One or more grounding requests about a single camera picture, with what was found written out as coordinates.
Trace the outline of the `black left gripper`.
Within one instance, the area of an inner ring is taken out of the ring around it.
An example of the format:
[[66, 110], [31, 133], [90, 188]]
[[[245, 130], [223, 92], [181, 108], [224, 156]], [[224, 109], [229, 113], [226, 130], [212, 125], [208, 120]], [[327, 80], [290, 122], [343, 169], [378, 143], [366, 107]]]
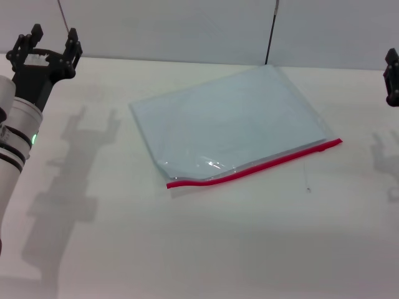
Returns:
[[[54, 85], [75, 77], [75, 68], [82, 56], [82, 46], [76, 28], [71, 27], [63, 54], [51, 50], [34, 49], [42, 39], [40, 24], [34, 24], [31, 33], [20, 34], [6, 58], [12, 65], [16, 97], [43, 110]], [[47, 65], [26, 64], [29, 55], [43, 56]]]

